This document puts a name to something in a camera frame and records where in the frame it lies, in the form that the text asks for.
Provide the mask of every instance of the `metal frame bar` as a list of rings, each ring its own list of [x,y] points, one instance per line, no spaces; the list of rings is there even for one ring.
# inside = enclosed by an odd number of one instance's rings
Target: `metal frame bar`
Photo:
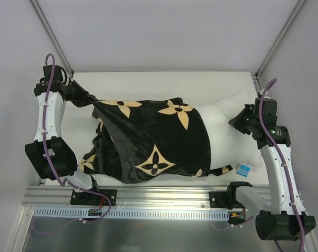
[[[74,74],[74,71],[69,63],[69,61],[67,60],[45,14],[42,11],[42,8],[40,6],[40,4],[38,3],[38,0],[29,0],[32,7],[34,8],[34,11],[38,17],[38,19],[40,20],[46,34],[48,35],[50,41],[52,42],[60,60],[62,61],[62,65],[64,66],[65,70],[67,71],[68,74],[70,74],[70,76],[72,77]]]
[[[288,31],[292,27],[294,21],[298,17],[299,13],[303,9],[303,7],[304,7],[306,2],[307,2],[307,0],[298,0],[298,2],[296,3],[295,7],[291,11],[291,13],[290,13],[289,17],[287,18],[285,24],[281,28],[281,30],[278,33],[275,41],[272,44],[270,50],[268,51],[268,54],[264,58],[263,63],[261,64],[259,70],[257,71],[257,79],[258,80],[259,80],[260,76],[263,74],[263,72],[264,72],[265,68],[267,67],[267,65],[269,64],[270,60],[274,56],[276,50],[278,49],[280,43],[283,41],[285,35],[288,33]]]
[[[95,219],[97,216],[91,215],[93,207],[43,207],[36,206],[34,216],[36,217],[57,217],[57,218],[89,218]],[[105,206],[98,211],[100,214],[105,214],[108,207]],[[128,209],[128,208],[112,208],[104,217],[104,219],[169,219],[183,221],[222,221],[229,220],[229,210],[157,210],[157,209]]]
[[[260,86],[259,79],[257,79],[257,74],[251,73],[251,78],[252,78],[253,85],[254,85],[256,93],[259,93],[260,90],[262,90],[262,88]]]
[[[204,187],[141,187],[109,186],[100,187],[115,189],[117,204],[115,208],[127,209],[179,209],[209,211],[209,192],[226,191],[227,186]],[[271,200],[268,186],[254,187],[266,201]],[[69,186],[30,186],[27,189],[23,206],[61,206],[70,205],[73,189]]]
[[[304,250],[305,252],[318,252],[318,242],[314,230],[305,236]]]
[[[29,232],[30,221],[34,212],[33,206],[25,206],[22,208],[18,225],[15,228],[16,234],[9,240],[8,249],[10,252],[22,252],[25,245],[25,240]]]

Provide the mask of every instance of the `cable tray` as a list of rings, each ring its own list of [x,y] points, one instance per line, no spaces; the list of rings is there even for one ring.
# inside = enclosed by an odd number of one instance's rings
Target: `cable tray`
[[[92,208],[83,207],[35,207],[36,217],[61,217],[61,218],[97,218],[90,216]],[[111,209],[104,217],[111,219],[176,219],[199,221],[228,221],[228,211],[201,211],[201,210],[158,210],[158,209]]]

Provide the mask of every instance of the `white table surface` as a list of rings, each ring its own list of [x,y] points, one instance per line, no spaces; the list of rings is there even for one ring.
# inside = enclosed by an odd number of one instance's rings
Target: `white table surface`
[[[74,79],[98,99],[109,100],[165,100],[182,97],[193,106],[214,102],[220,98],[246,90],[250,102],[256,96],[249,72],[89,72],[76,73]],[[91,117],[93,106],[77,108],[71,102],[66,104],[61,125],[62,137],[75,152],[77,162],[92,148],[96,136],[97,121]],[[227,185],[231,181],[248,181],[253,185],[268,185],[265,166],[254,169],[248,178],[234,170],[216,177],[185,177],[161,175],[137,186],[204,186]],[[124,185],[105,175],[94,175],[98,185]],[[57,185],[57,181],[46,181],[46,185]]]

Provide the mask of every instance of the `tan flower print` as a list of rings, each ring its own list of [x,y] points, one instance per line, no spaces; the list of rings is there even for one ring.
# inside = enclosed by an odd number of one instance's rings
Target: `tan flower print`
[[[193,176],[193,177],[200,177],[200,176],[202,176],[202,169],[199,169],[198,171],[197,171],[197,173]]]
[[[228,172],[230,172],[229,168],[227,168],[226,166],[222,167],[222,174],[226,174]]]
[[[161,114],[178,114],[178,118],[182,123],[183,127],[187,130],[189,124],[189,117],[187,112],[193,110],[190,105],[175,105],[171,100],[167,102],[168,108],[161,109],[158,112]]]
[[[116,101],[116,100],[106,100],[106,101],[100,101],[101,103],[112,105],[112,106],[118,106],[120,111],[129,118],[131,114],[131,110],[129,107],[139,107],[142,104],[137,101]]]
[[[136,168],[142,170],[148,175],[156,176],[174,165],[174,163],[169,162],[161,155],[157,146],[154,144],[153,151],[149,158],[142,164],[137,165]]]
[[[88,167],[91,170],[95,170],[93,165],[91,164],[94,161],[95,157],[96,157],[96,155],[94,154],[91,157],[89,157],[87,160],[85,160],[85,159],[80,160],[78,168],[81,171],[84,171],[84,167]]]

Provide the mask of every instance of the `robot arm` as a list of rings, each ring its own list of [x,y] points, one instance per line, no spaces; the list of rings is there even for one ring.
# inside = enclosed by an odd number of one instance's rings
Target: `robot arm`
[[[44,78],[41,79],[43,81],[38,83],[34,89],[34,94],[39,104],[38,127],[34,142],[25,146],[25,152],[42,179],[55,180],[56,178],[48,165],[43,148],[42,134],[45,132],[48,153],[60,180],[62,182],[69,181],[80,188],[90,190],[95,186],[95,181],[90,175],[77,168],[75,154],[61,138],[60,124],[67,100],[77,107],[83,107],[91,104],[96,98],[85,91],[76,81],[71,80],[68,86],[65,85],[61,67],[55,66],[55,75],[51,83],[52,87],[47,104],[45,104],[46,83],[50,78],[51,67],[44,67]],[[45,127],[43,127],[45,105],[47,105],[47,109],[45,111]]]
[[[256,230],[262,240],[297,240],[300,237],[300,229],[294,209],[299,214],[305,234],[315,227],[315,218],[306,215],[296,189],[291,165],[291,141],[287,128],[276,126],[276,101],[265,99],[262,120],[282,152],[286,164],[282,163],[282,157],[261,127],[258,113],[260,101],[261,98],[258,97],[254,105],[245,105],[243,111],[230,120],[229,124],[243,134],[252,133],[252,137],[257,141],[268,173],[271,205],[247,182],[232,182],[227,189],[228,201],[223,205],[233,207],[240,203],[246,207],[255,217]]]

